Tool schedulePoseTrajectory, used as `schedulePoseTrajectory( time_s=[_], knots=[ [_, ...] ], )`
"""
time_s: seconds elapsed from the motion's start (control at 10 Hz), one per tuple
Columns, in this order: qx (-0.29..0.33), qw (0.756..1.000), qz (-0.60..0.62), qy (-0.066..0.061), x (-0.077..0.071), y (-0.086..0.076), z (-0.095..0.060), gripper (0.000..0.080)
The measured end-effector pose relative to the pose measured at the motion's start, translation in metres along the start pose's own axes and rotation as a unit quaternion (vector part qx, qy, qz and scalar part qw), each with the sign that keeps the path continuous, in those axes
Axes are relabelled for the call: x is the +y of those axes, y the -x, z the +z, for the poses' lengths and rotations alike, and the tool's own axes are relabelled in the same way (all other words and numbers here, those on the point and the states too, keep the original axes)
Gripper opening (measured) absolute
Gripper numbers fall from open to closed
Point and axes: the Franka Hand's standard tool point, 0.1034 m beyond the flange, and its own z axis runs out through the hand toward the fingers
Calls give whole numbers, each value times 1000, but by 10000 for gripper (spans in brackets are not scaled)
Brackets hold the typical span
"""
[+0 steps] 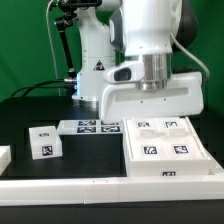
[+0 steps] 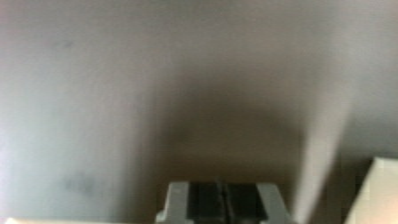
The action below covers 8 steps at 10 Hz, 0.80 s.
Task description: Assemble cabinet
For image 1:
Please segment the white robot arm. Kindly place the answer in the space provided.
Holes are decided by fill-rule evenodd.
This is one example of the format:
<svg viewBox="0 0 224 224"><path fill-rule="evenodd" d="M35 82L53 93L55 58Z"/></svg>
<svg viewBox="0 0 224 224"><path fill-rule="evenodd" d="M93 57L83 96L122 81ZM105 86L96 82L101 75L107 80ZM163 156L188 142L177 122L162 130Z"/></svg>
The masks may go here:
<svg viewBox="0 0 224 224"><path fill-rule="evenodd" d="M82 67L75 100L105 122L180 117L203 110L202 74L172 68L172 53L197 35L189 0L58 0L65 28L77 24Z"/></svg>

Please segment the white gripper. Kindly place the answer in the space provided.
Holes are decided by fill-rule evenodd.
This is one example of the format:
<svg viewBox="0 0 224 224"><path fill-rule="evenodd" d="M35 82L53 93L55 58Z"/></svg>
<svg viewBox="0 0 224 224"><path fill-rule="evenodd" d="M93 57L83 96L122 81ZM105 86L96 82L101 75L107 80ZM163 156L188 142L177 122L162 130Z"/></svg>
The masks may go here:
<svg viewBox="0 0 224 224"><path fill-rule="evenodd" d="M200 72L173 74L167 87L143 92L136 83L107 84L102 90L99 118L121 122L127 118L181 117L204 108Z"/></svg>

